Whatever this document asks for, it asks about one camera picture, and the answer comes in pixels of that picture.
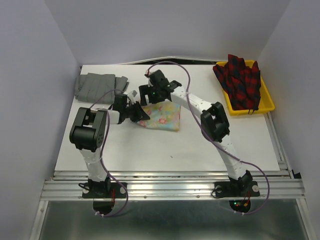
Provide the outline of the pastel floral skirt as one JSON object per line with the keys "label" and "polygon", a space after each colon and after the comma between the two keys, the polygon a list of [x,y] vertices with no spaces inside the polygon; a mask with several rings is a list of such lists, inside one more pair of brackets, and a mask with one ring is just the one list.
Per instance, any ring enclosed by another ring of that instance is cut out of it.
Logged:
{"label": "pastel floral skirt", "polygon": [[181,106],[170,101],[143,106],[142,109],[150,117],[149,120],[140,120],[137,124],[153,130],[174,131],[180,130]]}

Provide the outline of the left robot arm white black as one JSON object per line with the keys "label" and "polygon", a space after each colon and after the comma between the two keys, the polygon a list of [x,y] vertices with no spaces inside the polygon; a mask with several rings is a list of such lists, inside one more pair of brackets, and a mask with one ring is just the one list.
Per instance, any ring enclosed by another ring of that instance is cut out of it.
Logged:
{"label": "left robot arm white black", "polygon": [[69,140],[80,151],[88,170],[87,182],[79,184],[84,199],[111,198],[115,195],[116,184],[111,182],[101,163],[102,147],[111,124],[119,125],[126,119],[134,123],[150,119],[138,102],[137,95],[135,90],[117,93],[109,109],[78,109]]}

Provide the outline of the red black plaid skirt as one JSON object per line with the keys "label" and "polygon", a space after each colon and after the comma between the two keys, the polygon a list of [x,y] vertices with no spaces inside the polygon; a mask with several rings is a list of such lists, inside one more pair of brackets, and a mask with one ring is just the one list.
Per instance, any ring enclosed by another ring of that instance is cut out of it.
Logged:
{"label": "red black plaid skirt", "polygon": [[257,61],[250,67],[243,58],[229,54],[227,63],[223,66],[216,64],[213,72],[234,111],[245,110],[253,114],[259,109],[261,71]]}

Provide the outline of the grey pleated skirt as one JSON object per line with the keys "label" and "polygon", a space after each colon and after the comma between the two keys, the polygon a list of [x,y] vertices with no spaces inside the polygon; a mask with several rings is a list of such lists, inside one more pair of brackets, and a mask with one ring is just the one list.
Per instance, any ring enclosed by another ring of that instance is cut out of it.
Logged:
{"label": "grey pleated skirt", "polygon": [[115,74],[88,73],[77,76],[74,86],[74,97],[86,103],[111,105],[115,94],[124,92],[129,85],[125,76]]}

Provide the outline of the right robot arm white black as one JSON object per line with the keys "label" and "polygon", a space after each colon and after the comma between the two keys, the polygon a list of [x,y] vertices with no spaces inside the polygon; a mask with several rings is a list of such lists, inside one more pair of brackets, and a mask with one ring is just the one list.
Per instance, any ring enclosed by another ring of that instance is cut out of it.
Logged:
{"label": "right robot arm white black", "polygon": [[156,104],[168,100],[189,110],[204,138],[219,151],[229,182],[225,185],[216,184],[216,197],[245,195],[253,177],[236,156],[230,137],[230,123],[223,105],[218,101],[210,103],[197,97],[178,81],[169,81],[161,70],[147,71],[145,77],[148,78],[148,84],[139,87],[140,103],[145,106],[147,103]]}

